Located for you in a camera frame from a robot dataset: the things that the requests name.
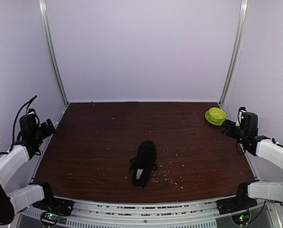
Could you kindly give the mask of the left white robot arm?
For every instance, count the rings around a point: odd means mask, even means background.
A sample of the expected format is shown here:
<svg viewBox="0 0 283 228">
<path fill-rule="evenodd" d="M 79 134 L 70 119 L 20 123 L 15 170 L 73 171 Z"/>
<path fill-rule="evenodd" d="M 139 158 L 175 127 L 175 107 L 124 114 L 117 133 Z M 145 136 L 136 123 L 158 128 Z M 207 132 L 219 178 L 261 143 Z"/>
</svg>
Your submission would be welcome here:
<svg viewBox="0 0 283 228">
<path fill-rule="evenodd" d="M 11 224 L 15 215 L 28 206 L 39 202 L 47 211 L 57 207 L 51 186 L 47 182 L 30 183 L 9 194 L 5 187 L 17 170 L 40 153 L 43 140 L 55 132 L 50 119 L 40 123 L 33 108 L 20 118 L 20 132 L 17 140 L 7 152 L 0 153 L 0 225 Z"/>
</svg>

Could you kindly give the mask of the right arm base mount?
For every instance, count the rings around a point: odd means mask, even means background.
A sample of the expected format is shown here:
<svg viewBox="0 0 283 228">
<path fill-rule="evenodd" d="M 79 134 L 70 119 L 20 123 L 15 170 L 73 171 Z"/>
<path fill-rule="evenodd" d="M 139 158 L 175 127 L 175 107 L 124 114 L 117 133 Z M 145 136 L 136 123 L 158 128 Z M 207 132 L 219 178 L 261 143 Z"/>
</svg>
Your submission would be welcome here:
<svg viewBox="0 0 283 228">
<path fill-rule="evenodd" d="M 247 201 L 237 201 L 235 197 L 220 199 L 216 202 L 220 215 L 229 214 L 232 222 L 235 225 L 247 225 L 251 221 L 252 207 L 257 206 L 255 199 L 248 199 Z"/>
</svg>

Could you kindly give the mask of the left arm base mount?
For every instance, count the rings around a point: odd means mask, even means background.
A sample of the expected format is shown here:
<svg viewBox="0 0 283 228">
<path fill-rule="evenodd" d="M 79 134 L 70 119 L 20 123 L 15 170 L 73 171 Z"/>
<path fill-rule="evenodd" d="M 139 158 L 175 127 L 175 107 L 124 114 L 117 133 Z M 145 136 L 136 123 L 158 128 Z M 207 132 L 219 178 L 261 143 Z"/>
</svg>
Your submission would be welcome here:
<svg viewBox="0 0 283 228">
<path fill-rule="evenodd" d="M 68 199 L 54 197 L 52 201 L 45 200 L 32 204 L 34 208 L 42 210 L 40 222 L 46 227 L 56 225 L 62 217 L 68 217 L 72 213 L 74 202 Z"/>
</svg>

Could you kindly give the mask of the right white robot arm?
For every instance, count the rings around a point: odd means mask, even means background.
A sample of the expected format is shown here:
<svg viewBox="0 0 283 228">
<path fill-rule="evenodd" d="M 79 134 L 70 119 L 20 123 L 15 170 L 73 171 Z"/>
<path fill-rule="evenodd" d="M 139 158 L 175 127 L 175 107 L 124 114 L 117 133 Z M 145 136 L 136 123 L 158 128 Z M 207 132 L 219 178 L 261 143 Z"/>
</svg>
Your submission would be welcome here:
<svg viewBox="0 0 283 228">
<path fill-rule="evenodd" d="M 247 112 L 244 107 L 238 111 L 237 121 L 225 120 L 221 133 L 236 139 L 243 151 L 267 160 L 283 170 L 283 145 L 274 138 L 258 135 L 258 116 Z M 232 205 L 239 210 L 251 205 L 252 200 L 263 199 L 283 204 L 283 182 L 252 181 L 241 183 Z"/>
</svg>

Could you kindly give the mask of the black sneaker shoe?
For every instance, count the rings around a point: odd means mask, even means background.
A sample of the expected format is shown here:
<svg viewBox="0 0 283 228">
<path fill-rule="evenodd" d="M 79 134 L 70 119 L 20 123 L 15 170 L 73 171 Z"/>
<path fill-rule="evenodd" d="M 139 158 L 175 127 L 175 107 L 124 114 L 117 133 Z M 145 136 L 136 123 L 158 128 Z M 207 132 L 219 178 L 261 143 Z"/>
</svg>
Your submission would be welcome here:
<svg viewBox="0 0 283 228">
<path fill-rule="evenodd" d="M 130 160 L 130 170 L 133 171 L 132 184 L 135 188 L 144 188 L 152 171 L 157 170 L 156 165 L 156 146 L 150 140 L 143 141 L 138 150 L 136 157 Z"/>
</svg>

